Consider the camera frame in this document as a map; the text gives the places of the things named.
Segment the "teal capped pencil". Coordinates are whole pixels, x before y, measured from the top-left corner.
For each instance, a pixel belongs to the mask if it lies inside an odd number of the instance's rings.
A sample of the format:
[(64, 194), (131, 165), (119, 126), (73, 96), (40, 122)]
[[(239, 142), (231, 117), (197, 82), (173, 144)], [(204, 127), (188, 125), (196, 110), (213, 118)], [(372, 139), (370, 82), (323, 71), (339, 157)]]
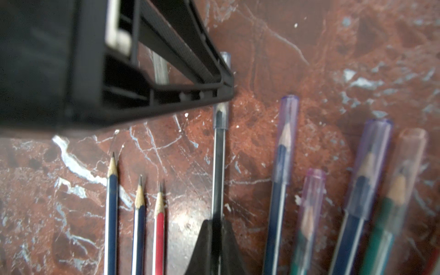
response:
[(309, 271), (324, 189), (325, 173), (320, 169), (310, 168), (302, 188), (290, 275), (306, 275)]

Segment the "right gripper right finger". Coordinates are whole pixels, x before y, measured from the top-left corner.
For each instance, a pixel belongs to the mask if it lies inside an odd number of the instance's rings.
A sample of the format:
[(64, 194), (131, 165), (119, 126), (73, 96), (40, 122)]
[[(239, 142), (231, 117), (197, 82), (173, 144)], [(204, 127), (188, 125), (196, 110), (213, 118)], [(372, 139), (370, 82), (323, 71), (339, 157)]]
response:
[(222, 220), (221, 274), (246, 275), (247, 268), (239, 249), (234, 230), (228, 220)]

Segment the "red capped pencil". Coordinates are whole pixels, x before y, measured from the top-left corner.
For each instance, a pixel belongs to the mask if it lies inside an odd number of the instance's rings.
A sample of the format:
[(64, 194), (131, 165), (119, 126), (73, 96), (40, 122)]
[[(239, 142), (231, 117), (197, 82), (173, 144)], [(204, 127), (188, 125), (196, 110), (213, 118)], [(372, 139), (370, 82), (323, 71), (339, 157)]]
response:
[(165, 270), (165, 204), (163, 195), (163, 183), (160, 183), (154, 212), (153, 275), (163, 275)]

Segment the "blue capped pencil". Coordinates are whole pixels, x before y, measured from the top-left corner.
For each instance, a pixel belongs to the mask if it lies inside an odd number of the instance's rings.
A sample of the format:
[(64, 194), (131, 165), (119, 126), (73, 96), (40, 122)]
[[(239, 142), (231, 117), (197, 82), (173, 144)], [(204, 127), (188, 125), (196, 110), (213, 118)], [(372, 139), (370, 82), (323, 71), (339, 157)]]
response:
[(275, 275), (278, 267), (283, 216), (287, 186), (291, 183), (294, 163), (299, 98), (295, 95), (281, 99), (277, 126), (277, 147), (273, 162), (272, 194), (268, 218), (268, 235), (264, 253), (262, 274)]

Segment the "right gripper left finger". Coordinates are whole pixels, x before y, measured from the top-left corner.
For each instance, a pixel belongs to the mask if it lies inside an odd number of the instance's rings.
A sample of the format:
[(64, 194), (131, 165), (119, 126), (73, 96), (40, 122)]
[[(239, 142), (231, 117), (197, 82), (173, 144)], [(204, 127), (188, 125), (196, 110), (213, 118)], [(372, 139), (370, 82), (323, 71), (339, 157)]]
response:
[(185, 275), (211, 274), (212, 240), (212, 220), (204, 220)]

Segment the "finger of the left gripper black frame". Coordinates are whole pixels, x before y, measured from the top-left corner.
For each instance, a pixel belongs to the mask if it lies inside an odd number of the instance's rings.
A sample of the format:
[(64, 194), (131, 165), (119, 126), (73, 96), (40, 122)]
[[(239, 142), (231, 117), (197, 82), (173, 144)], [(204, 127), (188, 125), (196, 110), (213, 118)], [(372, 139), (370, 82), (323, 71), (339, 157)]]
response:
[(1, 2), (2, 132), (98, 131), (226, 102), (233, 88), (193, 1)]

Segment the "dark blue pencil thin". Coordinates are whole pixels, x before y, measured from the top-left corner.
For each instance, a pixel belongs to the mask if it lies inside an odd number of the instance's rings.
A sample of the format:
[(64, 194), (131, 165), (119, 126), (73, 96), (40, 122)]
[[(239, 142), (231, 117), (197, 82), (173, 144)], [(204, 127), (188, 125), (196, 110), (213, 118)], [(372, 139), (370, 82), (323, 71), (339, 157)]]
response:
[(105, 202), (104, 275), (117, 273), (119, 183), (115, 154), (112, 154), (107, 173)]

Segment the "clear cap of black pencil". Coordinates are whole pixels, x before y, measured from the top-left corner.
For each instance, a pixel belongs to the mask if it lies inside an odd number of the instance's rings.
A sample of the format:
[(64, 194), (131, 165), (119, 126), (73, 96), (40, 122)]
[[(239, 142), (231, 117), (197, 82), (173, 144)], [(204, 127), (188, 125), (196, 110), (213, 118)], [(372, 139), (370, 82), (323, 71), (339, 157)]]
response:
[[(221, 56), (228, 66), (231, 67), (231, 54), (221, 52)], [(229, 102), (215, 104), (213, 107), (213, 128), (227, 130), (229, 128)]]

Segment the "black capped pencil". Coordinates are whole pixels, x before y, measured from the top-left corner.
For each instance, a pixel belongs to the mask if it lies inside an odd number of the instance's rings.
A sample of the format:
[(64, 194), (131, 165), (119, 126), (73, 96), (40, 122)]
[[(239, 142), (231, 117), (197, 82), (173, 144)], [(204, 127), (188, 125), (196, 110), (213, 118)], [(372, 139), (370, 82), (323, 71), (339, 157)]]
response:
[(225, 133), (224, 129), (215, 129), (213, 163), (213, 200), (212, 200), (212, 262), (211, 274), (221, 274), (222, 217), (225, 173)]

